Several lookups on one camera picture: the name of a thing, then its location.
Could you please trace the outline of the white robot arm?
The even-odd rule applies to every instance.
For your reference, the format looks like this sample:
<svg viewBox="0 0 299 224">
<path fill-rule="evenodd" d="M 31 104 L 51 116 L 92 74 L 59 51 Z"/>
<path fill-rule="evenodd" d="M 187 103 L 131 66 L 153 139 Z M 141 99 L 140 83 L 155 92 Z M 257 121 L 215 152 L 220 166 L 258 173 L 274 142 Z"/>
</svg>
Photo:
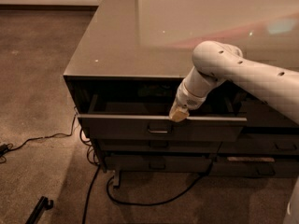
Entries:
<svg viewBox="0 0 299 224">
<path fill-rule="evenodd" d="M 204 41 L 194 48 L 192 69 L 178 86 L 169 118 L 174 122 L 185 120 L 224 81 L 299 124 L 299 73 L 247 60 L 240 48 L 216 41 Z"/>
</svg>

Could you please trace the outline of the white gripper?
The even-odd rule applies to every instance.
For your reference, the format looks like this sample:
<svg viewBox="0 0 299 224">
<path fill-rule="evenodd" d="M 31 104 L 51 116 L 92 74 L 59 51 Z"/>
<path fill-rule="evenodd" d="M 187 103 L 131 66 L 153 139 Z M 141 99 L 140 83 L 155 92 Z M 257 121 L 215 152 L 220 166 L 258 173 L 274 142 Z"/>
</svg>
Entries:
<svg viewBox="0 0 299 224">
<path fill-rule="evenodd" d="M 189 110 L 198 109 L 205 100 L 205 97 L 197 97 L 191 94 L 184 83 L 181 82 L 173 106 L 170 109 L 169 118 L 174 122 L 181 122 L 189 116 Z"/>
</svg>

